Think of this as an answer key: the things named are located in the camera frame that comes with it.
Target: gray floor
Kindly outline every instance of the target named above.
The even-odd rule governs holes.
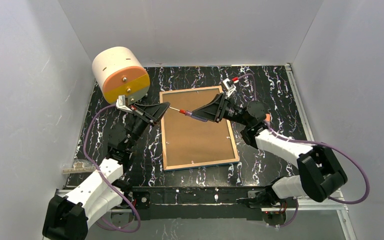
[[[245,219],[158,219],[143,221],[138,232],[107,231],[94,225],[86,240],[344,240],[337,212],[302,210],[293,224],[276,231]]]

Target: metal frame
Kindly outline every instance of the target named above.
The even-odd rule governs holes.
[[[285,64],[285,70],[289,84],[292,88],[293,97],[295,98],[296,106],[298,107],[299,117],[301,118],[302,126],[304,127],[305,136],[308,140],[314,141],[313,133],[310,128],[309,120],[307,119],[306,111],[301,101],[300,93],[298,91],[297,83],[294,78],[294,74],[291,68],[291,64]],[[338,199],[344,199],[341,190],[339,189],[332,196]],[[342,231],[346,240],[356,240],[356,234],[354,232],[353,226],[351,225],[350,217],[348,216],[348,207],[346,204],[341,204],[332,200],[325,200],[322,203],[315,202],[311,199],[299,198],[299,210],[336,210],[340,225],[342,226]]]

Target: wooden tray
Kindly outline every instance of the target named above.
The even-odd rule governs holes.
[[[162,91],[160,102],[170,102],[176,109],[193,111],[210,103],[222,92],[221,86]],[[161,120],[164,170],[196,168],[239,161],[232,127],[202,122],[168,109]]]

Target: screwdriver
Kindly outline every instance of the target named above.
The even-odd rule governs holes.
[[[183,110],[183,109],[180,109],[180,110],[179,110],[179,109],[176,109],[176,108],[171,107],[171,106],[169,106],[169,108],[171,108],[171,109],[173,109],[173,110],[176,110],[176,111],[178,111],[179,113],[184,114],[185,116],[188,116],[188,117],[191,117],[191,118],[193,118],[193,119],[199,120],[199,121],[201,121],[201,122],[207,122],[207,121],[208,121],[208,120],[205,119],[205,118],[202,118],[202,117],[199,117],[199,116],[192,115],[192,112],[191,112],[191,111],[187,111],[187,110]]]

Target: white wall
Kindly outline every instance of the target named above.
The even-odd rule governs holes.
[[[92,85],[57,0],[0,0],[0,240],[42,239]]]
[[[384,239],[384,0],[326,0],[293,63],[315,137],[337,145],[367,171],[371,192],[349,206],[358,239]],[[363,195],[343,163],[347,200]]]
[[[144,66],[292,62],[323,0],[59,0],[90,59],[124,46]]]

